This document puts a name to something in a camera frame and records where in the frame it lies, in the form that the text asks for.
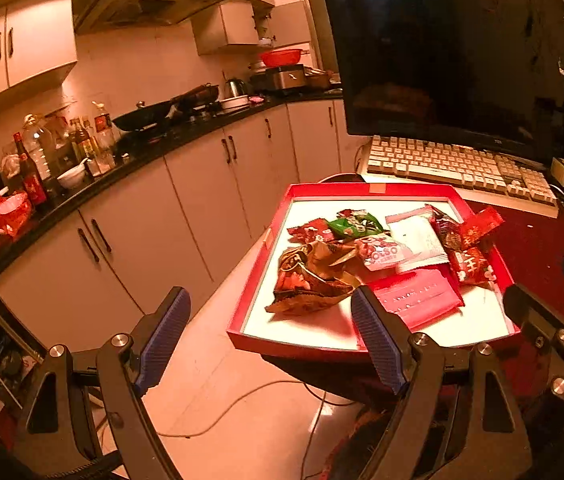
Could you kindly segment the long red snack packet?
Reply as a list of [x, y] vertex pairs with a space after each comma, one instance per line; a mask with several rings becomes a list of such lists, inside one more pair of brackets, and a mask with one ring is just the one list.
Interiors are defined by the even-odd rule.
[[368, 286], [384, 310], [398, 315], [412, 332], [464, 306], [459, 281], [447, 263], [379, 278]]

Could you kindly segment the black wok pan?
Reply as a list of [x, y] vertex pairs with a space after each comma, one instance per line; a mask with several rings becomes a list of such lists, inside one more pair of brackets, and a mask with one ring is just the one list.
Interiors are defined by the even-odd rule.
[[127, 114], [113, 119], [115, 127], [123, 132], [140, 131], [146, 128], [166, 125], [169, 122], [174, 100], [146, 105], [145, 102], [136, 103], [136, 108]]

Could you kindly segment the clear oil bottle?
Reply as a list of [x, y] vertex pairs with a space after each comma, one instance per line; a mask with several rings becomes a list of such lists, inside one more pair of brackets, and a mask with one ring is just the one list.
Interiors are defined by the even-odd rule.
[[38, 115], [27, 114], [23, 128], [25, 148], [36, 163], [40, 176], [43, 180], [56, 178], [60, 174], [62, 139]]

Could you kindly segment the red plastic basin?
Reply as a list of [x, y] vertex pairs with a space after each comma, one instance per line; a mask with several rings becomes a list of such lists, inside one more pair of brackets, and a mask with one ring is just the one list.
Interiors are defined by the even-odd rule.
[[259, 58], [267, 68], [297, 65], [303, 55], [299, 48], [261, 52]]

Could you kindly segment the red white snack packet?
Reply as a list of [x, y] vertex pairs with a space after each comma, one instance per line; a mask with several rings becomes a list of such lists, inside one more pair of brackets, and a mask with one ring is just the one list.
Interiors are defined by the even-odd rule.
[[310, 220], [301, 226], [288, 228], [288, 235], [296, 243], [310, 244], [320, 240], [329, 243], [336, 240], [336, 236], [327, 222], [323, 218]]

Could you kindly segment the toaster oven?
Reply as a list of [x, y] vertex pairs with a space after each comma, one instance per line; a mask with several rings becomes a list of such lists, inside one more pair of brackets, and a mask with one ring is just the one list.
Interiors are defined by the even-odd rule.
[[255, 90], [268, 93], [290, 92], [308, 86], [302, 64], [266, 68], [250, 76], [250, 83]]

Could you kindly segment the brown snack bag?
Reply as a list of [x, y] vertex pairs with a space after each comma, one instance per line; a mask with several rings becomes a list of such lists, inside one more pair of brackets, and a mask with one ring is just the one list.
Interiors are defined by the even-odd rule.
[[353, 242], [324, 242], [289, 247], [278, 260], [273, 315], [304, 316], [334, 307], [360, 285], [355, 266], [360, 263]]

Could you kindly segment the white pink snack packet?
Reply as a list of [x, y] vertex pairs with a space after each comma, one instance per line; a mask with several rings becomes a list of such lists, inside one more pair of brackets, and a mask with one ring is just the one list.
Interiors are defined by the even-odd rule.
[[404, 273], [449, 262], [446, 250], [442, 247], [431, 220], [432, 214], [426, 208], [385, 217], [393, 239], [410, 250], [410, 255], [398, 264], [398, 272]]

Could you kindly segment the range hood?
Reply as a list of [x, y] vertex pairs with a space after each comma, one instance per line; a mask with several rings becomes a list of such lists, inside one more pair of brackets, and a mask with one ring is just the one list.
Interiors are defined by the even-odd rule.
[[224, 0], [90, 0], [74, 23], [77, 34], [126, 27], [177, 25]]

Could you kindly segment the red gift box tray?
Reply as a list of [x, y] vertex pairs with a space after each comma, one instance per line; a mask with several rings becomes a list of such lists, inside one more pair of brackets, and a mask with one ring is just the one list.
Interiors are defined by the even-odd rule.
[[[228, 326], [232, 344], [240, 350], [278, 358], [333, 362], [367, 359], [367, 349], [352, 320], [352, 295], [334, 307], [304, 316], [273, 315], [265, 311], [273, 302], [280, 255], [286, 248], [301, 245], [291, 239], [288, 228], [317, 218], [334, 220], [343, 209], [365, 209], [373, 214], [382, 223], [383, 233], [333, 240], [356, 245], [361, 260], [355, 266], [360, 279], [358, 287], [368, 286], [379, 278], [400, 273], [398, 264], [410, 255], [410, 250], [390, 235], [385, 217], [420, 208], [432, 213], [431, 207], [459, 222], [473, 215], [458, 192], [446, 184], [340, 182], [290, 186], [259, 247]], [[502, 304], [503, 292], [512, 282], [511, 275], [498, 250], [488, 245], [484, 248], [496, 280], [487, 286], [459, 283], [464, 306], [415, 332], [423, 332], [445, 347], [469, 347], [486, 341], [501, 348], [517, 340], [517, 327], [506, 316]]]

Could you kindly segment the dark red tablecloth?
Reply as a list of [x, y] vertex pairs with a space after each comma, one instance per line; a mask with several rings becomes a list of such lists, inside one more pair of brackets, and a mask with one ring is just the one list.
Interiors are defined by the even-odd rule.
[[[564, 217], [537, 233], [520, 214], [497, 236], [515, 284], [564, 316]], [[408, 329], [408, 382], [373, 390], [321, 469], [325, 479], [564, 479], [564, 402], [523, 335], [514, 350], [445, 348]]]

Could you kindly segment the metal kettle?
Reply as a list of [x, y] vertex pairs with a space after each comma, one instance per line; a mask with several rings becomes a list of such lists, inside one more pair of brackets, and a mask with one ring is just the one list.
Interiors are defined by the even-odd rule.
[[229, 78], [224, 82], [224, 98], [234, 99], [248, 95], [248, 85], [240, 78]]

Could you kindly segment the small green candy packet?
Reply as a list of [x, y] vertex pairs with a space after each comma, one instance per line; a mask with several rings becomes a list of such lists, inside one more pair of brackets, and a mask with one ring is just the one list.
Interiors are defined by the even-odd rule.
[[382, 223], [365, 209], [343, 209], [328, 221], [328, 227], [339, 238], [360, 238], [385, 231]]

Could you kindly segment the white bowl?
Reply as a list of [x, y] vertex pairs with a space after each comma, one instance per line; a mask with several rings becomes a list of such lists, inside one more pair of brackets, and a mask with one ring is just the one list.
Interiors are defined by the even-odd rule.
[[58, 176], [58, 184], [61, 185], [64, 190], [72, 190], [82, 185], [86, 175], [86, 167], [80, 164], [60, 174]]

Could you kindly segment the red flower snack packet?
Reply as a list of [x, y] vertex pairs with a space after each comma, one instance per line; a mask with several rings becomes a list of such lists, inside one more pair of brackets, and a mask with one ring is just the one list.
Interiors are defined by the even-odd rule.
[[496, 280], [495, 271], [486, 257], [484, 244], [492, 231], [503, 224], [493, 206], [463, 222], [453, 220], [446, 212], [431, 207], [430, 223], [449, 258], [451, 269], [460, 284], [487, 286]]

